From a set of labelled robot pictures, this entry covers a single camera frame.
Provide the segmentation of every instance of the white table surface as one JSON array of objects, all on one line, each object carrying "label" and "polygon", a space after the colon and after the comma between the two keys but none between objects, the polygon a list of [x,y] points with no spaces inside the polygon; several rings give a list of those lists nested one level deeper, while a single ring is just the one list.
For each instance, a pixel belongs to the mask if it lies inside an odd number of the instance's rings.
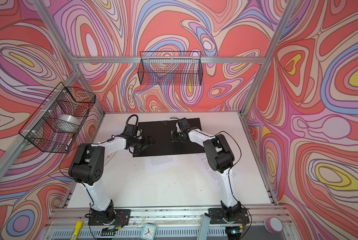
[{"label": "white table surface", "polygon": [[[124,124],[132,113],[106,114],[95,142],[105,141],[111,135],[123,132]],[[242,149],[242,159],[234,166],[242,173],[234,181],[235,190],[242,204],[269,204],[266,188],[253,157],[238,113],[137,113],[139,122],[170,120],[170,117],[200,118],[202,130],[209,134],[226,131]],[[225,134],[235,156],[239,149]],[[142,157],[132,157],[128,150],[117,151],[103,170],[102,181],[115,207],[163,207],[220,205],[220,193],[216,194],[199,167],[188,154],[179,156],[179,165],[154,173],[147,172]],[[68,208],[89,207],[90,198],[79,185],[73,191]]]}]

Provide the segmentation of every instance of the analog clock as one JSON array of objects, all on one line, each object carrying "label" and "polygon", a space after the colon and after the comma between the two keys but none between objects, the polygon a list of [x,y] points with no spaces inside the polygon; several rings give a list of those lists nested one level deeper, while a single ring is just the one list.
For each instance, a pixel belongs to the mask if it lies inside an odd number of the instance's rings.
[{"label": "analog clock", "polygon": [[140,238],[152,240],[156,233],[156,226],[151,224],[144,224],[142,234],[140,235]]}]

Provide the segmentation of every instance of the wire basket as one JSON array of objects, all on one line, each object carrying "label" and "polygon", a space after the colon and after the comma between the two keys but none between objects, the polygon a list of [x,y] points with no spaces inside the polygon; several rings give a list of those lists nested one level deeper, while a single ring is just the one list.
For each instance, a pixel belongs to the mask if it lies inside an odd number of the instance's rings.
[{"label": "wire basket", "polygon": [[64,87],[28,134],[24,136],[21,130],[19,134],[42,152],[67,153],[95,100],[94,93],[77,87]]},{"label": "wire basket", "polygon": [[142,51],[140,85],[202,85],[200,51]]}]

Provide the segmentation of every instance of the black mounting plate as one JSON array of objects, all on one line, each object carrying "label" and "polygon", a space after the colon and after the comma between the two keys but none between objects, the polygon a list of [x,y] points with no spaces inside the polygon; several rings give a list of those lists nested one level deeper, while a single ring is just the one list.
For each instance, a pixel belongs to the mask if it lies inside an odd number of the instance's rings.
[{"label": "black mounting plate", "polygon": [[[114,209],[116,215],[120,215],[123,216],[124,219],[126,220],[126,224],[128,225],[128,221],[130,219],[130,213],[131,213],[131,209]],[[122,220],[122,217],[116,217],[115,221],[111,224],[111,225],[120,225],[122,223],[122,221],[124,221],[124,219]],[[104,226],[103,223],[97,222],[97,219],[95,219],[94,216],[90,217],[88,220],[88,225],[90,226]]]},{"label": "black mounting plate", "polygon": [[[224,216],[222,209],[208,209],[208,214],[211,215],[211,222],[210,224],[227,224],[222,218]],[[230,220],[230,222],[234,221],[234,223],[243,223],[243,226],[250,223],[250,219],[245,208],[240,210],[234,218]]]}]

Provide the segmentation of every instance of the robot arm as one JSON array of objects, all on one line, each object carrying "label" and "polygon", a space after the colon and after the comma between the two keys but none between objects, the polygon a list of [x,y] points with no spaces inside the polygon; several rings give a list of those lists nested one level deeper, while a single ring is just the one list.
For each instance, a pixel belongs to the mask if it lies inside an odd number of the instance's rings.
[{"label": "robot arm", "polygon": [[211,136],[200,129],[191,127],[186,118],[180,119],[177,131],[172,132],[172,140],[184,142],[190,140],[204,147],[208,163],[212,170],[217,171],[217,177],[222,193],[221,205],[227,221],[236,216],[241,210],[241,204],[235,194],[234,181],[229,179],[229,170],[233,167],[234,154],[223,134]]},{"label": "robot arm", "polygon": [[[131,117],[136,117],[136,123],[129,124]],[[142,130],[137,126],[138,116],[131,115],[126,122],[124,131],[120,135],[111,136],[105,142],[98,144],[82,144],[77,147],[75,156],[69,167],[68,174],[83,186],[91,198],[91,216],[95,225],[111,224],[115,219],[114,204],[105,192],[102,181],[105,158],[122,149],[133,148],[138,154],[146,147],[155,143],[150,136],[142,136]]]}]

